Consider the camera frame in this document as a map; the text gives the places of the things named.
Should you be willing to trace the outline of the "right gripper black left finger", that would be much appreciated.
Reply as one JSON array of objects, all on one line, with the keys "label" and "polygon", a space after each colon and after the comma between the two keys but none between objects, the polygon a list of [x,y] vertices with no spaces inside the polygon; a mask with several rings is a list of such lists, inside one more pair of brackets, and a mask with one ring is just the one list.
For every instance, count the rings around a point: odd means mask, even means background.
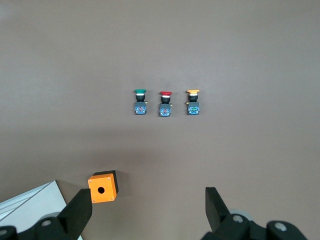
[{"label": "right gripper black left finger", "polygon": [[81,189],[56,216],[23,232],[25,240],[77,240],[92,216],[90,189]]}]

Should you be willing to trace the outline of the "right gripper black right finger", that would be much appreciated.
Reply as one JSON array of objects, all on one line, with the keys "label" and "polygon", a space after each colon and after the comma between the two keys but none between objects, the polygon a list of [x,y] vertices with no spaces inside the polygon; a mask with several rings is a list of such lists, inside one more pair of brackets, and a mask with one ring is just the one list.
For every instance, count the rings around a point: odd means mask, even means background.
[{"label": "right gripper black right finger", "polygon": [[266,229],[241,213],[231,213],[215,187],[205,188],[205,213],[211,231],[203,240],[264,240]]}]

